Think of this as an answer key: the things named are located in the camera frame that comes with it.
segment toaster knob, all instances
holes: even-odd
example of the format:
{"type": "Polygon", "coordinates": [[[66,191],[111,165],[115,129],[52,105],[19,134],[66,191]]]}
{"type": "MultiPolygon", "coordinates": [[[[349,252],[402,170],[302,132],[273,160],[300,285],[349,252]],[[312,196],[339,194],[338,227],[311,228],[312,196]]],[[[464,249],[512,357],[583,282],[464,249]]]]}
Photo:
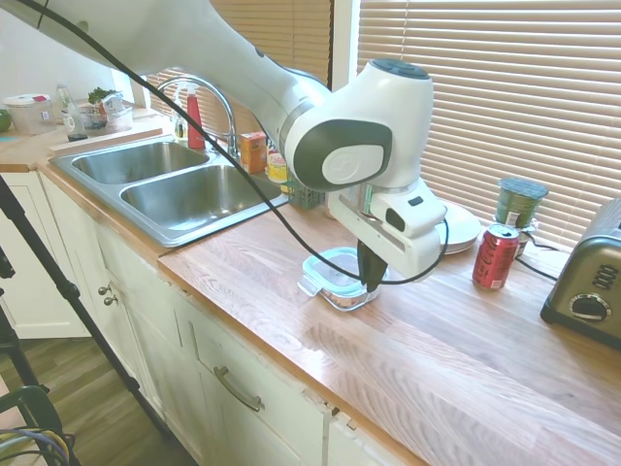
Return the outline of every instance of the toaster knob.
{"type": "Polygon", "coordinates": [[[570,301],[572,316],[589,323],[600,323],[612,314],[608,303],[597,294],[578,294],[570,301]]]}

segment double sink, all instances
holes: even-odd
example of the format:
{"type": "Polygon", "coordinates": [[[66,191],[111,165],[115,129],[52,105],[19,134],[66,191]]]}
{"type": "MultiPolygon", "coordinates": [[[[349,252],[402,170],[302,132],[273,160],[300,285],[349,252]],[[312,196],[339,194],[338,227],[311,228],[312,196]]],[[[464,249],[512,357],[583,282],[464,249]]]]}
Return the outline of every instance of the double sink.
{"type": "MultiPolygon", "coordinates": [[[[222,155],[170,138],[141,141],[51,161],[160,245],[187,244],[268,210],[222,155]]],[[[253,177],[275,206],[280,187],[253,177]]]]}

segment window blinds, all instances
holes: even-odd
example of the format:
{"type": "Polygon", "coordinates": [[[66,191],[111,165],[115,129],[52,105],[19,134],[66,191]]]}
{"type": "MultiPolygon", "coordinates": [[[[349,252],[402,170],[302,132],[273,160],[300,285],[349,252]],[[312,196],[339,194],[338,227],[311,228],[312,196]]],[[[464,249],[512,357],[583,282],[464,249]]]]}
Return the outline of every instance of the window blinds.
{"type": "MultiPolygon", "coordinates": [[[[220,15],[256,47],[282,66],[313,73],[328,83],[331,36],[330,0],[212,0],[220,15]]],[[[181,75],[166,70],[150,75],[148,81],[159,85],[181,75]]],[[[175,87],[166,89],[172,97],[175,87]]],[[[201,120],[212,133],[223,137],[228,132],[228,120],[222,106],[206,89],[197,90],[201,120]]],[[[185,92],[181,94],[185,107],[185,92]]],[[[170,109],[153,97],[151,106],[162,113],[170,109]]],[[[231,99],[238,133],[260,130],[254,116],[231,99]]]]}
{"type": "Polygon", "coordinates": [[[362,0],[358,67],[422,66],[435,108],[422,176],[483,219],[497,180],[550,193],[539,235],[573,246],[621,197],[621,2],[362,0]]]}

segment coke can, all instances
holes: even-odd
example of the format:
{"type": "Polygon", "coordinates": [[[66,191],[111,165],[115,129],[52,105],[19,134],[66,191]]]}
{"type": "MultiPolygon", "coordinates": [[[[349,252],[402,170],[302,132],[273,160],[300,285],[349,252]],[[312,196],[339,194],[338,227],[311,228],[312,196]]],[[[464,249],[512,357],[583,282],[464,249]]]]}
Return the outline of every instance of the coke can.
{"type": "Polygon", "coordinates": [[[473,280],[476,284],[489,289],[505,286],[519,246],[519,235],[515,228],[499,223],[487,228],[474,263],[473,280]]]}

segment wooden floor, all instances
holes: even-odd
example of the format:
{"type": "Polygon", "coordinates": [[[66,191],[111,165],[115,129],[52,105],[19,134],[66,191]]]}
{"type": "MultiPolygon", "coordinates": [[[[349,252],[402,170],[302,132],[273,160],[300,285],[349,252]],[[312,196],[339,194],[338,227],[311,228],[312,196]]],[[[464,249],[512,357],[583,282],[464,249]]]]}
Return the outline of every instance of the wooden floor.
{"type": "MultiPolygon", "coordinates": [[[[23,342],[26,357],[62,419],[76,434],[83,466],[195,466],[175,440],[165,441],[91,339],[23,342]]],[[[20,386],[7,356],[0,376],[20,386]]]]}

